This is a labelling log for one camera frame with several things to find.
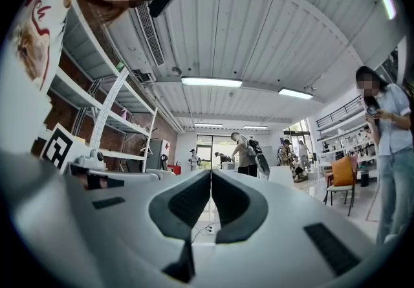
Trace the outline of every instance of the jeans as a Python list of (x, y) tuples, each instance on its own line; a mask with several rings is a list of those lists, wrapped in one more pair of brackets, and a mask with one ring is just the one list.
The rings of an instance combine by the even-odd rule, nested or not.
[(376, 243), (398, 234), (409, 223), (414, 200), (414, 151), (410, 146), (378, 158), (381, 185), (381, 217)]

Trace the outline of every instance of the gray shirt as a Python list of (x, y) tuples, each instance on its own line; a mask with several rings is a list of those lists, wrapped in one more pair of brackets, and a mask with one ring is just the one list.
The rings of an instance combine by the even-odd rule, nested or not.
[[(411, 113), (408, 98), (397, 84), (391, 83), (386, 89), (376, 96), (381, 109), (400, 116)], [(411, 131), (399, 128), (391, 120), (380, 119), (379, 133), (378, 154), (381, 156), (391, 155), (413, 145)]]

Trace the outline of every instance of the black cable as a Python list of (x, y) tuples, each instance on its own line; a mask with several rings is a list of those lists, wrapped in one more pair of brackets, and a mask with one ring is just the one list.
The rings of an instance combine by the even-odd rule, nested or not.
[(194, 243), (194, 241), (195, 241), (195, 238), (199, 235), (199, 234), (201, 234), (201, 235), (203, 235), (203, 236), (216, 236), (217, 235), (217, 233), (215, 233), (215, 234), (209, 234), (209, 235), (206, 235), (206, 234), (203, 234), (201, 231), (202, 230), (204, 230), (204, 229), (206, 229), (206, 228), (208, 228), (208, 227), (210, 227), (211, 225), (216, 225), (216, 224), (218, 224), (218, 223), (210, 223), (208, 226), (205, 226), (204, 228), (202, 228), (202, 229), (198, 229), (197, 227), (193, 227), (193, 228), (195, 228), (195, 229), (197, 229), (199, 232), (198, 233), (196, 233), (196, 235), (194, 236), (194, 238), (193, 238), (193, 241), (191, 241), (191, 244), (193, 244)]

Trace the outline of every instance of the ceiling vent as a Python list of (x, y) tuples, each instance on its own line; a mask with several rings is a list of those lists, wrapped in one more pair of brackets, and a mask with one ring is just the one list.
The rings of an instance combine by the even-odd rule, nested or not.
[(144, 32), (145, 39), (147, 41), (149, 50), (151, 51), (152, 57), (154, 58), (157, 66), (165, 64), (164, 56), (161, 51), (161, 46), (155, 32), (153, 20), (149, 15), (148, 7), (146, 4), (141, 4), (136, 8), (136, 14), (142, 31)]

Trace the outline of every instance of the woman holding phone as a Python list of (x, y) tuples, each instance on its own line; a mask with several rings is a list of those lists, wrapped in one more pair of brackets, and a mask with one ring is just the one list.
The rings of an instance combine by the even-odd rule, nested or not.
[(388, 84), (375, 71), (361, 66), (356, 83), (364, 92), (368, 121), (378, 146), (377, 163), (382, 211), (376, 242), (398, 234), (408, 223), (414, 200), (414, 151), (411, 109), (405, 92)]

